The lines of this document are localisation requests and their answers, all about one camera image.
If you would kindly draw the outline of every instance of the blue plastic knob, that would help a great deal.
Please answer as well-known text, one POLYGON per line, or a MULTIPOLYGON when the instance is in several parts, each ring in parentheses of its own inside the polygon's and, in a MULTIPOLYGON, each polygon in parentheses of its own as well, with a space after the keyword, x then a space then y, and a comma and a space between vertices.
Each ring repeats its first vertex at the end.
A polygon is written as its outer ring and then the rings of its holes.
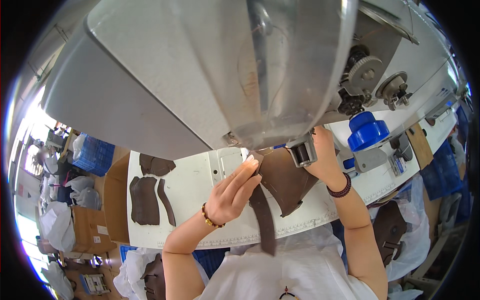
POLYGON ((348 145, 352 152, 368 148, 390 134, 385 121, 376 120, 369 111, 363 111, 354 116, 348 126, 352 130, 352 134, 348 137, 348 145))

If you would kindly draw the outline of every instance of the brown leather piece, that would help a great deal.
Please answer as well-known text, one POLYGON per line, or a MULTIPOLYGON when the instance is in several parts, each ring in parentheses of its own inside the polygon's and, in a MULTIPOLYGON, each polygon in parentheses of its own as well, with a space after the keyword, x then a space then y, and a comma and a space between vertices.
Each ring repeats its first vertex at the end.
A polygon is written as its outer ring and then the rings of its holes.
POLYGON ((290 152, 285 148, 258 151, 263 155, 259 174, 282 210, 281 217, 293 213, 303 203, 302 199, 317 183, 318 178, 304 168, 297 168, 290 152))
POLYGON ((250 197, 250 206, 257 217, 258 227, 260 229, 260 247, 263 252, 275 256, 275 227, 273 224, 272 212, 268 206, 262 187, 257 185, 250 197))
POLYGON ((138 178, 137 176, 130 182, 131 218, 140 225, 160 225, 155 183, 156 178, 154 177, 138 178))
POLYGON ((158 183, 158 187, 156 189, 156 193, 158 194, 158 197, 162 201, 163 207, 165 207, 165 210, 167 211, 168 222, 170 223, 170 225, 176 226, 172 205, 170 205, 170 201, 168 200, 168 197, 165 194, 164 188, 165 188, 165 180, 160 179, 160 182, 158 183))
POLYGON ((165 300, 165 276, 163 274, 163 263, 160 253, 155 260, 148 263, 145 272, 140 277, 145 282, 145 291, 148 300, 165 300))
POLYGON ((407 223, 398 209, 398 204, 390 200, 378 209, 373 223, 373 232, 384 266, 392 261, 394 249, 397 248, 396 259, 401 252, 400 238, 407 231, 407 223))
POLYGON ((175 169, 176 165, 171 160, 140 154, 140 169, 142 174, 163 176, 175 169))

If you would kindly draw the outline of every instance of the dark red beaded bracelet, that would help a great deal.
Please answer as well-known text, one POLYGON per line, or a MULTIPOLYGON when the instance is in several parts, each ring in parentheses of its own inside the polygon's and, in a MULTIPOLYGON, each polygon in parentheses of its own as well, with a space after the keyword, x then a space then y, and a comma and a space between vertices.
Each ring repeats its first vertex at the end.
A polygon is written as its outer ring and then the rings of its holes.
POLYGON ((345 172, 343 173, 343 175, 345 175, 345 178, 347 178, 347 186, 339 192, 333 192, 327 186, 327 191, 330 194, 330 196, 332 196, 334 198, 342 198, 342 197, 345 197, 348 194, 348 192, 350 191, 350 188, 352 187, 352 179, 350 178, 350 175, 348 175, 345 172))

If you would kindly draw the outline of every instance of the bracelet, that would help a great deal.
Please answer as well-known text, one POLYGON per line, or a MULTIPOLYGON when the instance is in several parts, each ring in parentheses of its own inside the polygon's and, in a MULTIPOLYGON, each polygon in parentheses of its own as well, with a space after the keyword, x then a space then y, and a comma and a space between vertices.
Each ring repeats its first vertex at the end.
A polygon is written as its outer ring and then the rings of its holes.
POLYGON ((217 225, 215 223, 213 223, 209 218, 207 218, 206 214, 205 214, 205 204, 207 204, 207 202, 205 202, 203 205, 202 205, 202 215, 204 215, 205 217, 205 223, 207 225, 210 225, 210 226, 213 226, 215 228, 222 228, 223 226, 225 226, 226 223, 223 223, 223 225, 217 225))
POLYGON ((350 188, 352 187, 352 179, 350 178, 350 175, 348 175, 347 173, 343 172, 343 175, 345 175, 345 178, 347 178, 347 186, 339 191, 339 192, 333 192, 328 186, 327 186, 327 191, 328 193, 330 194, 330 196, 334 197, 334 198, 342 198, 342 197, 345 197, 348 192, 350 191, 350 188))

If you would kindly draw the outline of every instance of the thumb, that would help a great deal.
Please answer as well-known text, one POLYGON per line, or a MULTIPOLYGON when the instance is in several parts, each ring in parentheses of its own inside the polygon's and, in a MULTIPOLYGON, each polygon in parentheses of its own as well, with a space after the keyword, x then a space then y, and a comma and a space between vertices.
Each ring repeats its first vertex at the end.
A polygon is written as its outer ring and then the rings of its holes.
POLYGON ((242 211, 247 204, 248 199, 250 199, 250 197, 252 196, 253 190, 260 183, 261 180, 262 176, 260 174, 248 179, 247 182, 239 188, 239 190, 233 197, 232 206, 242 211))

